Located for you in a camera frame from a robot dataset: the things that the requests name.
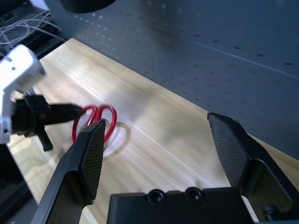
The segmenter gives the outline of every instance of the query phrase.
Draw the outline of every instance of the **wooden surface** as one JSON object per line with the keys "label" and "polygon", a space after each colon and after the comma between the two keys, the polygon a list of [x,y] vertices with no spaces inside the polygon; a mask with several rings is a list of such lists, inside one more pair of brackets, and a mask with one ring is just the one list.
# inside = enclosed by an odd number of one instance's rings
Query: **wooden surface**
{"label": "wooden surface", "polygon": [[[49,102],[108,103],[118,112],[117,129],[104,152],[97,198],[83,210],[80,223],[106,223],[112,193],[229,186],[206,110],[74,39],[41,62],[48,75],[35,91]],[[109,113],[103,117],[111,118]],[[46,153],[37,137],[12,137],[11,152],[37,202],[71,145],[71,126],[46,128],[54,145]],[[299,189],[299,162],[259,142]]]}

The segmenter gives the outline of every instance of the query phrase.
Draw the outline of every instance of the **textured gripper pad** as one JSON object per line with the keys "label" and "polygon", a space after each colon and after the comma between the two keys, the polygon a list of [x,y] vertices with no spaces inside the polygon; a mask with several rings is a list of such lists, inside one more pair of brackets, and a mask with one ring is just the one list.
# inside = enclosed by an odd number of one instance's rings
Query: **textured gripper pad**
{"label": "textured gripper pad", "polygon": [[208,116],[208,120],[220,163],[230,185],[238,188],[247,170],[248,158],[229,124],[221,121],[213,114]]}
{"label": "textured gripper pad", "polygon": [[90,192],[90,198],[95,199],[100,181],[104,151],[105,125],[99,125],[93,131],[86,156],[82,162],[82,173]]}

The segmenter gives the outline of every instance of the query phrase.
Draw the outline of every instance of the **scissor handle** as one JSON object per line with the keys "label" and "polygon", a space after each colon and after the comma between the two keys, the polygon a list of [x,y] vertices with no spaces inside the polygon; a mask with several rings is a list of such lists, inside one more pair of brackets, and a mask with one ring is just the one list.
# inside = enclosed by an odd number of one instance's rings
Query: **scissor handle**
{"label": "scissor handle", "polygon": [[95,115],[95,120],[101,120],[102,119],[102,113],[103,110],[108,109],[110,110],[111,114],[112,114],[112,121],[111,121],[111,125],[107,131],[107,133],[105,134],[105,138],[104,141],[106,141],[107,139],[109,139],[109,137],[111,136],[113,130],[115,129],[116,126],[116,121],[117,121],[117,113],[116,110],[114,109],[114,107],[112,107],[111,105],[100,105],[97,109],[96,115]]}
{"label": "scissor handle", "polygon": [[[90,115],[90,117],[89,117],[89,119],[86,123],[86,126],[89,126],[93,122],[101,120],[103,110],[105,110],[105,109],[110,110],[110,112],[112,114],[112,121],[111,121],[111,125],[110,125],[107,133],[105,134],[104,141],[106,141],[107,139],[109,139],[109,137],[111,136],[111,134],[112,134],[112,132],[115,129],[115,126],[116,126],[116,121],[117,121],[116,110],[111,105],[106,105],[106,104],[105,105],[100,105],[99,107],[97,107],[96,105],[87,105],[86,107],[83,108],[83,110],[85,112],[90,110],[90,109],[92,110],[92,113],[91,113],[91,115]],[[79,119],[74,120],[73,129],[72,129],[72,140],[73,140],[73,142],[75,142],[76,139],[77,139],[78,122],[79,122]]]}

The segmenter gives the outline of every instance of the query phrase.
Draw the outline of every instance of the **white cable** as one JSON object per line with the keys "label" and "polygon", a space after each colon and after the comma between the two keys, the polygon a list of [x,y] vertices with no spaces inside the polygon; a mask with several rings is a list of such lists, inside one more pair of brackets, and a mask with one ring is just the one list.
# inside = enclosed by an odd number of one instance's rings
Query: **white cable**
{"label": "white cable", "polygon": [[[40,15],[43,14],[44,12],[42,12],[42,13],[36,15],[35,17],[33,17],[33,19],[36,18],[36,17],[38,17],[38,16],[40,16]],[[47,18],[50,14],[51,14],[51,13],[46,14],[41,20],[44,20],[44,19]],[[6,33],[7,31],[11,30],[11,29],[14,29],[15,26],[16,26],[17,24],[19,24],[19,22],[16,22],[16,23],[14,23],[14,24],[11,24],[11,25],[8,25],[8,26],[5,26],[5,27],[4,27],[4,30],[0,33],[0,37],[1,37],[1,35],[3,35],[4,39],[6,40],[6,42],[4,42],[4,43],[0,42],[0,45],[9,44],[10,47],[13,48],[12,43],[17,43],[17,42],[19,42],[19,41],[21,41],[21,40],[24,40],[27,36],[31,35],[31,34],[34,32],[34,30],[30,31],[30,28],[29,28],[29,24],[28,24],[28,23],[24,23],[24,24],[26,25],[26,27],[27,27],[27,32],[26,32],[26,34],[23,35],[23,36],[21,36],[21,37],[19,37],[19,38],[16,38],[16,39],[12,40],[12,41],[9,41],[9,39],[8,39],[8,37],[6,36],[5,33]]]}
{"label": "white cable", "polygon": [[47,32],[47,31],[44,31],[43,29],[40,29],[40,28],[37,28],[37,27],[32,27],[32,26],[29,26],[29,27],[32,28],[32,29],[36,29],[36,30],[38,30],[38,31],[41,31],[41,32],[43,32],[43,33],[45,33],[45,34],[48,34],[48,35],[50,35],[50,36],[53,36],[53,37],[55,37],[55,38],[57,38],[57,39],[59,39],[59,40],[65,42],[65,39],[63,39],[63,38],[61,38],[61,37],[59,37],[59,36],[57,36],[57,35],[54,35],[54,34],[52,34],[52,33],[49,33],[49,32]]}
{"label": "white cable", "polygon": [[[46,23],[46,24],[49,24],[49,25],[51,25],[51,26],[53,26],[53,27],[55,27],[57,29],[61,29],[59,26],[55,25],[54,23],[51,23],[51,22],[48,22],[48,21],[45,20],[49,15],[51,15],[51,13],[47,13],[41,20],[40,19],[36,19],[38,16],[40,16],[40,15],[46,13],[46,12],[48,12],[48,10],[39,13],[38,15],[34,16],[32,19],[18,21],[18,22],[14,23],[14,24],[11,24],[11,25],[8,25],[8,26],[0,28],[0,38],[3,37],[4,40],[6,41],[6,42],[1,42],[0,41],[0,45],[9,45],[10,48],[12,49],[14,47],[12,45],[13,43],[17,43],[17,42],[20,42],[20,41],[24,40],[29,35],[31,35],[35,30],[38,30],[40,32],[43,32],[45,34],[48,34],[50,36],[53,36],[53,37],[55,37],[55,38],[57,38],[57,39],[65,42],[65,40],[63,38],[61,38],[61,37],[59,37],[57,35],[54,35],[52,33],[49,33],[47,31],[39,28],[39,26],[42,23]],[[30,26],[28,24],[31,21],[39,21],[39,23],[35,27],[33,27],[33,26]],[[10,31],[11,29],[14,29],[15,27],[25,27],[25,28],[27,28],[26,33],[23,36],[21,36],[21,37],[15,38],[13,40],[9,40],[9,38],[6,35],[6,33],[8,31]]]}

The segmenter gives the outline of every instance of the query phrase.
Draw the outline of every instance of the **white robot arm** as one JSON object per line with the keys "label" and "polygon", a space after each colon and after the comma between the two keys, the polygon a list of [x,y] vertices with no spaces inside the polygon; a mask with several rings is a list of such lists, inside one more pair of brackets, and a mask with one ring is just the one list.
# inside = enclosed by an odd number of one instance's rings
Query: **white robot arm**
{"label": "white robot arm", "polygon": [[41,63],[24,45],[16,46],[0,61],[0,144],[8,143],[12,134],[14,102],[11,93],[25,93],[43,76],[45,71]]}

